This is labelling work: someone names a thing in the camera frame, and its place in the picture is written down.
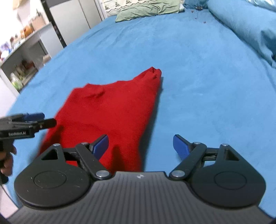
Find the person left hand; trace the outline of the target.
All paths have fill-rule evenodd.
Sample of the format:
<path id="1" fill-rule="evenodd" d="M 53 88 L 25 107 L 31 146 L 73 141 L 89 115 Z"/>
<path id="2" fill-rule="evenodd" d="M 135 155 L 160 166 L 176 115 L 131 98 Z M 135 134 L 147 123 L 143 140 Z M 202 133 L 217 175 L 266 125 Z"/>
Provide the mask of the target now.
<path id="1" fill-rule="evenodd" d="M 13 155 L 17 154 L 17 149 L 13 146 L 12 150 L 10 153 L 6 153 L 4 151 L 1 152 L 1 162 L 3 164 L 1 165 L 1 173 L 4 174 L 5 176 L 10 176 L 12 175 L 13 171 Z"/>

